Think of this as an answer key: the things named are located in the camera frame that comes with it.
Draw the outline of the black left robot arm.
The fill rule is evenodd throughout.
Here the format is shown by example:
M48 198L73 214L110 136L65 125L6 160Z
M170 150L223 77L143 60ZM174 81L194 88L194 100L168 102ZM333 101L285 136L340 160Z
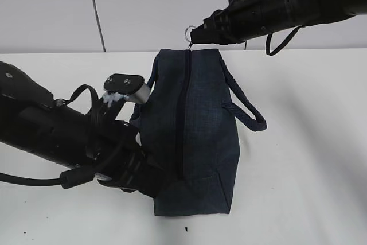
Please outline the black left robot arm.
M113 74L102 96L83 84L70 99L55 99L19 68L1 63L1 142L65 167L57 178L1 174L1 181L69 189L98 180L157 197L165 171L138 143L138 128L117 120L125 103L146 103L149 96L143 77Z

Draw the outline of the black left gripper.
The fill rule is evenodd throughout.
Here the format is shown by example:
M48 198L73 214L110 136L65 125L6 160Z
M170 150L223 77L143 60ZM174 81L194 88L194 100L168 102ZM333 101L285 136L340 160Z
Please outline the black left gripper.
M97 179L102 186L154 199L168 187L170 175L138 144L138 129L116 119L122 106L102 104L99 109L101 129L95 151L99 156L87 167L85 181Z

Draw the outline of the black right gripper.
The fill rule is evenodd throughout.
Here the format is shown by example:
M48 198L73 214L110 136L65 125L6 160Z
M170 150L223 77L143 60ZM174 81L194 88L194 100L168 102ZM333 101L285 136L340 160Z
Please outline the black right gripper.
M242 44L258 37L258 0L228 0L190 32L193 44Z

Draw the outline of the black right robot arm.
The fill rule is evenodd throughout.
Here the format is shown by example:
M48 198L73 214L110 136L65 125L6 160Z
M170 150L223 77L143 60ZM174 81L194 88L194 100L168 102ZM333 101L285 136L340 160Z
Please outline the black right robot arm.
M366 0L229 0L193 29L193 44L232 45L299 26L366 14Z

